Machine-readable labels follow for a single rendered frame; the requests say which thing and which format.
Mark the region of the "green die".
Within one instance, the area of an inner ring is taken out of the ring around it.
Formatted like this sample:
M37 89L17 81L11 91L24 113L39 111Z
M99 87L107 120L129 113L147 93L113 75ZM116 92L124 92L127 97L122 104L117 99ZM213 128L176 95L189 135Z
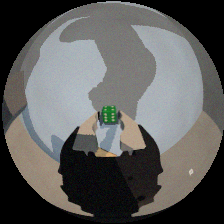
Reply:
M104 123L116 122L116 108L115 106L103 106L102 117Z

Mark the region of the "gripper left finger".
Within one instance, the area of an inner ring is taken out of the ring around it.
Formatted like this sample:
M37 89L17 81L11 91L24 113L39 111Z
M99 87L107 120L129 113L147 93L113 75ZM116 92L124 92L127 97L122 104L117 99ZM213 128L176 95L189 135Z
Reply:
M60 166L58 173L62 175L65 165L72 159L88 156L88 152L97 152L98 141L96 137L97 122L100 112L95 112L84 123L78 126L67 138L60 153Z

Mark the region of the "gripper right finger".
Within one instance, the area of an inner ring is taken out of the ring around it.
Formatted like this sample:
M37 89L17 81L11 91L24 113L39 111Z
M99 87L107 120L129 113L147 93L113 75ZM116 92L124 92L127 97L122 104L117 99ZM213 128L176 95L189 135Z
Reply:
M153 163L158 175L161 174L163 169L159 148L155 140L140 124L137 124L121 110L119 111L120 118L120 128L123 131L120 134L120 150L128 151L129 155L146 158Z

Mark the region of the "tan mat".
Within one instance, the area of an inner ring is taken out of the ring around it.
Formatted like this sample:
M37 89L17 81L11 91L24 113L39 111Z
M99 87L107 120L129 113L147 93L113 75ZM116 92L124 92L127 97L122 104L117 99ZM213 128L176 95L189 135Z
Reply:
M95 153L96 157L100 156L100 157L112 157L112 156L117 156L116 154L113 154L111 152L108 152L100 147L98 147L99 149L97 150L97 152Z

